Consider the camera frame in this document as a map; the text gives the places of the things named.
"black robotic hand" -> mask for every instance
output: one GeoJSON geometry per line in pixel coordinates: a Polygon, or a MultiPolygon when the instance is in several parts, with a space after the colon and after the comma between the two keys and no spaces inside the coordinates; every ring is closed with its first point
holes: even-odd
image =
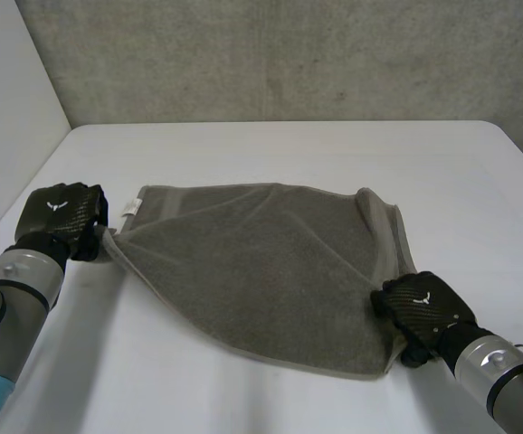
{"type": "Polygon", "coordinates": [[[100,185],[57,184],[26,201],[11,249],[32,249],[57,260],[90,261],[99,254],[95,225],[107,226],[109,206],[100,185]]]}
{"type": "Polygon", "coordinates": [[[376,314],[389,317],[404,333],[408,345],[401,361],[408,367],[443,356],[441,340],[452,327],[478,329],[471,309],[430,271],[386,281],[383,289],[372,292],[370,298],[376,314]]]}

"robotic hand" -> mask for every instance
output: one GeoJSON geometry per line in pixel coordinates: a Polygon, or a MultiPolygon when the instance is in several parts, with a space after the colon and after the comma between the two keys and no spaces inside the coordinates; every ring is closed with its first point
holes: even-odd
{"type": "Polygon", "coordinates": [[[66,261],[96,259],[95,226],[107,219],[99,185],[58,184],[28,198],[15,245],[0,255],[0,409],[56,304],[66,261]]]}
{"type": "Polygon", "coordinates": [[[376,314],[390,318],[406,337],[404,365],[415,368],[441,357],[508,434],[523,433],[523,353],[480,328],[451,287],[424,271],[385,282],[371,300],[376,314]]]}

